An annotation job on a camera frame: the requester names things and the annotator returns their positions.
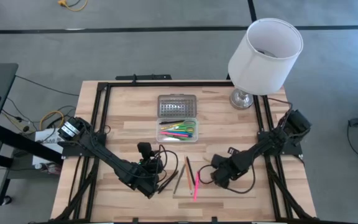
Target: scissors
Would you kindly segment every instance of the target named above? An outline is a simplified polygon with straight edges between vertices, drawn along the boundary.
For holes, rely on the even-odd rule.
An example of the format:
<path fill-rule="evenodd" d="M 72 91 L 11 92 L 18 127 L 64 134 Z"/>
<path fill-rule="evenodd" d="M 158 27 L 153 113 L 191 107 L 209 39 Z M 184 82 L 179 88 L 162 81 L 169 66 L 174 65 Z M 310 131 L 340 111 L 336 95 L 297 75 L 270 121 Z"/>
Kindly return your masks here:
<path fill-rule="evenodd" d="M 168 127 L 163 127 L 161 130 L 193 133 L 195 126 L 195 121 L 184 121 L 182 123 L 173 124 Z"/>

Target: gray carpet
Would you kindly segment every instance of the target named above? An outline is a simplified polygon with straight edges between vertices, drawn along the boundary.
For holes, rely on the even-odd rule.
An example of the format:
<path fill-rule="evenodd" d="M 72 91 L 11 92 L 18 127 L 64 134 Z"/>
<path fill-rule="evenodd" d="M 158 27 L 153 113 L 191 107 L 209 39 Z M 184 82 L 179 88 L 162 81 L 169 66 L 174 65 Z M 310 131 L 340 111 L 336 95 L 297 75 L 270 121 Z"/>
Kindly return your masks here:
<path fill-rule="evenodd" d="M 358 24 L 358 1 L 254 2 L 259 18 L 277 17 L 298 26 Z M 0 0 L 0 29 L 249 24 L 246 0 L 93 0 L 77 13 L 56 1 Z M 302 147 L 316 211 L 325 220 L 358 222 L 358 157 L 346 139 L 347 120 L 358 116 L 358 30 L 301 34 L 305 48 L 285 88 L 294 107 L 313 123 Z M 72 93 L 79 92 L 83 80 L 113 80 L 133 73 L 224 79 L 243 35 L 243 31 L 0 35 L 0 62 L 18 63 L 18 75 Z M 75 106 L 77 100 L 20 79 L 9 97 L 34 120 L 63 105 Z M 10 102 L 4 108 L 17 114 Z M 0 123 L 14 130 L 4 118 Z M 358 150 L 358 128 L 351 129 L 351 139 Z M 2 153 L 9 154 L 10 149 Z M 47 220 L 57 182 L 12 182 L 8 193 L 16 200 L 0 207 L 0 223 Z"/>

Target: wooden tabletop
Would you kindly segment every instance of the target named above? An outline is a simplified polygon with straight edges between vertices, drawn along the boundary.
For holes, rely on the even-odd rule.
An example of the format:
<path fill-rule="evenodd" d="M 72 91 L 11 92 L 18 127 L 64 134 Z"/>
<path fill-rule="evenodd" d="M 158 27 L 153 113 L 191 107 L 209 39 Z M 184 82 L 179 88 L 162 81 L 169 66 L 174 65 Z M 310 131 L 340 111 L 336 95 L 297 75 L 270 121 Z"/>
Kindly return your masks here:
<path fill-rule="evenodd" d="M 91 119 L 96 85 L 96 81 L 83 82 L 78 100 L 76 116 L 87 121 Z M 196 143 L 163 144 L 167 150 L 178 154 L 179 169 L 184 163 L 184 156 L 189 157 L 195 173 L 201 166 L 208 164 L 207 161 L 212 158 L 213 154 L 228 157 L 229 147 L 240 151 L 247 150 L 257 142 L 256 132 L 259 127 L 255 107 L 252 106 L 242 111 L 234 109 L 229 102 L 231 91 L 233 87 L 114 87 L 109 100 L 106 121 L 106 124 L 111 127 L 111 132 L 107 135 L 106 147 L 121 159 L 131 162 L 137 162 L 141 158 L 137 152 L 138 142 L 150 142 L 153 149 L 157 150 L 158 142 L 155 138 L 157 97 L 183 93 L 196 95 L 197 119 L 200 126 Z M 284 89 L 269 97 L 287 100 Z M 103 99 L 102 95 L 99 111 L 101 111 Z M 288 106 L 270 101 L 270 109 L 276 123 Z M 267 127 L 263 104 L 261 104 L 261 110 L 265 127 Z M 293 156 L 282 156 L 282 160 L 289 191 L 304 210 L 314 216 L 313 201 L 303 164 Z M 51 218 L 59 215 L 68 203 L 76 162 L 76 157 L 68 158 L 64 162 Z M 168 175 L 175 169 L 175 163 L 175 158 L 168 155 L 166 166 Z M 209 168 L 201 173 L 204 181 L 210 180 L 209 173 L 213 169 Z M 265 162 L 262 157 L 256 158 L 254 168 L 256 183 L 248 194 L 236 194 L 214 184 L 201 184 L 197 202 L 194 202 L 189 193 L 186 174 L 183 174 L 175 195 L 173 195 L 173 189 L 178 176 L 161 194 L 155 194 L 151 199 L 147 199 L 142 193 L 137 190 L 132 191 L 121 183 L 113 170 L 101 162 L 91 221 L 131 222 L 132 218 L 138 217 L 141 222 L 200 222 L 210 221 L 213 216 L 217 216 L 219 221 L 274 220 Z M 79 176 L 80 172 L 77 175 L 75 191 Z M 240 179 L 232 181 L 230 186 L 236 190 L 245 190 L 251 183 L 252 172 L 250 170 Z M 80 217 L 85 215 L 87 196 L 86 193 Z M 281 214 L 285 216 L 279 190 L 278 198 L 281 204 Z"/>

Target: table lamp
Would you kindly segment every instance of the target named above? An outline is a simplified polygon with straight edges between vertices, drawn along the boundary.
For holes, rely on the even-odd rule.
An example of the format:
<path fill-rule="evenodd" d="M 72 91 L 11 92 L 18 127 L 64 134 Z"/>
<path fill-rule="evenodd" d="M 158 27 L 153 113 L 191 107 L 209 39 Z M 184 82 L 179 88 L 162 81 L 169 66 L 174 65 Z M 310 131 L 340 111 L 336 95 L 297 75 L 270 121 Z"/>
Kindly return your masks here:
<path fill-rule="evenodd" d="M 229 61 L 229 75 L 235 86 L 230 95 L 233 107 L 244 110 L 252 95 L 278 91 L 301 53 L 299 31 L 280 19 L 253 22 Z"/>

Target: silver lamp base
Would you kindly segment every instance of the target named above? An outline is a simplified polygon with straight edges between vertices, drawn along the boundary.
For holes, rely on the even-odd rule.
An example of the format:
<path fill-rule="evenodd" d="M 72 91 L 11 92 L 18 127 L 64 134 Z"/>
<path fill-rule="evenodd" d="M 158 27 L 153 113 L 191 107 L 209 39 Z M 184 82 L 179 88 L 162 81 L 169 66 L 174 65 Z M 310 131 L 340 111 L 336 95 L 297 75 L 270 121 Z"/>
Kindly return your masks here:
<path fill-rule="evenodd" d="M 254 102 L 251 94 L 235 89 L 230 95 L 230 104 L 237 110 L 245 110 Z"/>

